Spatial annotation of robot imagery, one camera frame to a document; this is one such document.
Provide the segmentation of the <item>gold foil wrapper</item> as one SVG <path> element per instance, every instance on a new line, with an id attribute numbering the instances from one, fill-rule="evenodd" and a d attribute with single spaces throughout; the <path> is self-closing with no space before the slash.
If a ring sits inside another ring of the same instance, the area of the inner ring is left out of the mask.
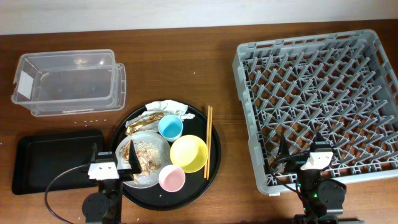
<path id="1" fill-rule="evenodd" d="M 150 115 L 141 115 L 138 118 L 126 122 L 125 134 L 132 136 L 138 131 L 157 132 L 159 121 L 164 117 L 163 113 L 152 113 Z"/>

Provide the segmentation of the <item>pink cup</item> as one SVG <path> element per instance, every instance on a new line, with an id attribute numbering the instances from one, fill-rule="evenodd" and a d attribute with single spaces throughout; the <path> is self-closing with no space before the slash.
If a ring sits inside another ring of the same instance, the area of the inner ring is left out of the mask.
<path id="1" fill-rule="evenodd" d="M 175 165 L 165 166 L 159 173 L 159 185 L 167 192 L 178 192 L 185 184 L 185 173 Z"/>

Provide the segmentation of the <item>white napkin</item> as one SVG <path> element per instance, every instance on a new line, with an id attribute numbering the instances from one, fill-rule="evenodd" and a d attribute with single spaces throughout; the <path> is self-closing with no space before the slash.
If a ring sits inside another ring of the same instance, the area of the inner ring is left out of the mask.
<path id="1" fill-rule="evenodd" d="M 193 119 L 195 117 L 194 114 L 187 113 L 188 105 L 174 100 L 153 101 L 146 104 L 145 109 L 146 110 L 138 117 L 141 115 L 150 115 L 152 113 L 163 113 L 164 116 L 175 115 L 178 116 L 182 121 L 185 121 L 186 119 Z"/>

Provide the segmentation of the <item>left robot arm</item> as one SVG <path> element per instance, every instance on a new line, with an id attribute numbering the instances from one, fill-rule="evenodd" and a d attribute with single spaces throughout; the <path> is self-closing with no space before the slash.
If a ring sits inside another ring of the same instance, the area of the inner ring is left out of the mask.
<path id="1" fill-rule="evenodd" d="M 128 152 L 130 167 L 118 169 L 115 152 L 99 152 L 96 145 L 93 146 L 88 178 L 98 184 L 98 191 L 83 202 L 86 223 L 121 223 L 123 183 L 134 180 L 134 175 L 142 171 L 133 143 L 130 143 Z"/>

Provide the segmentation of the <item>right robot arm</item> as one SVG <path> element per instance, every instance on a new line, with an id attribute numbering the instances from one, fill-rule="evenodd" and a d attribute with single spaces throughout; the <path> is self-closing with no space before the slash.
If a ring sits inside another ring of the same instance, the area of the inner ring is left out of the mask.
<path id="1" fill-rule="evenodd" d="M 297 175 L 295 191 L 304 210 L 304 214 L 294 216 L 294 223 L 339 222 L 337 216 L 343 213 L 346 185 L 334 179 L 324 179 L 321 175 L 331 165 L 334 156 L 334 147 L 319 133 L 310 149 L 298 154 L 291 154 L 286 138 L 280 137 L 274 163 L 284 163 L 286 172 Z"/>

